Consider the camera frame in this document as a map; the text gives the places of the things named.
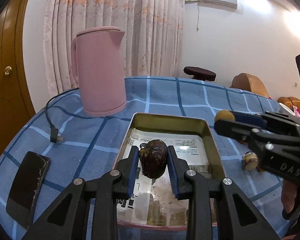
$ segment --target curtain fold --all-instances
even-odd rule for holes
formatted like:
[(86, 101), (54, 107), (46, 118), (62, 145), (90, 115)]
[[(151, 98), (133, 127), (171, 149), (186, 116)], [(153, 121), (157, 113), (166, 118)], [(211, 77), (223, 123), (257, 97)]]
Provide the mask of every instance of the curtain fold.
[(48, 0), (43, 50), (51, 96), (76, 87), (71, 41), (79, 31), (117, 26), (126, 76), (178, 76), (184, 0)]

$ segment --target kettle base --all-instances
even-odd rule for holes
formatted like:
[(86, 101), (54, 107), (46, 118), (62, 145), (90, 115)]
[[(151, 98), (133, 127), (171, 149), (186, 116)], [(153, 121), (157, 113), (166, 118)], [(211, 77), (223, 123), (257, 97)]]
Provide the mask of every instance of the kettle base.
[(103, 116), (109, 116), (113, 114), (117, 114), (121, 110), (123, 110), (126, 107), (127, 101), (125, 101), (121, 106), (112, 109), (110, 111), (105, 111), (105, 112), (91, 112), (83, 108), (83, 110), (86, 112), (87, 115), (93, 116), (93, 117), (103, 117)]

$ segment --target blue plaid tablecloth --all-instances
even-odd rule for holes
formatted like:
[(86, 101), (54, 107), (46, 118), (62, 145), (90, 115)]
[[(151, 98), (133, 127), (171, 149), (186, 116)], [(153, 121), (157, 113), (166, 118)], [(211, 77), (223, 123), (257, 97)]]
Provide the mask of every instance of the blue plaid tablecloth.
[[(226, 175), (253, 201), (279, 236), (285, 233), (288, 223), (281, 216), (282, 179), (268, 172), (242, 170), (241, 159), (248, 151), (247, 146), (219, 136), (213, 129), (214, 116), (219, 110), (251, 114), (278, 111), (280, 106), (277, 102), (247, 91), (191, 79), (130, 77), (126, 78), (125, 85), (126, 108), (104, 118), (91, 118), (84, 113), (79, 90), (69, 91), (53, 100), (49, 115), (66, 142), (50, 142), (50, 127), (41, 110), (7, 146), (0, 157), (0, 223), (11, 239), (21, 239), (26, 232), (5, 210), (12, 181), (26, 152), (33, 151), (51, 159), (36, 205), (36, 220), (73, 179), (82, 177), (91, 180), (111, 170), (135, 112), (205, 119), (211, 128)], [(120, 227), (118, 231), (120, 239), (148, 239), (152, 234), (135, 228)], [(185, 232), (169, 231), (165, 235), (156, 230), (154, 234), (157, 239), (185, 238)]]

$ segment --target kettle spout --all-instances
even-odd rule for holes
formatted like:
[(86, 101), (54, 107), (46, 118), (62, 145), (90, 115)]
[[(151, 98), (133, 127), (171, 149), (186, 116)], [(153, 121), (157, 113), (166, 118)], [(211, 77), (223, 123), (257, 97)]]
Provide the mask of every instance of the kettle spout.
[(109, 34), (110, 34), (111, 40), (114, 43), (114, 45), (120, 46), (121, 41), (123, 39), (123, 36), (124, 36), (125, 32), (112, 31)]

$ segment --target kettle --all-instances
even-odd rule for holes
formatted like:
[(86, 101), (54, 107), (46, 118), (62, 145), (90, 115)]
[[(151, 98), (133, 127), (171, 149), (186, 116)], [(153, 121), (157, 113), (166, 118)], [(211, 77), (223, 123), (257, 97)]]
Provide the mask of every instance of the kettle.
[(116, 114), (126, 106), (120, 51), (124, 34), (118, 27), (95, 27), (78, 32), (71, 42), (73, 77), (90, 116)]

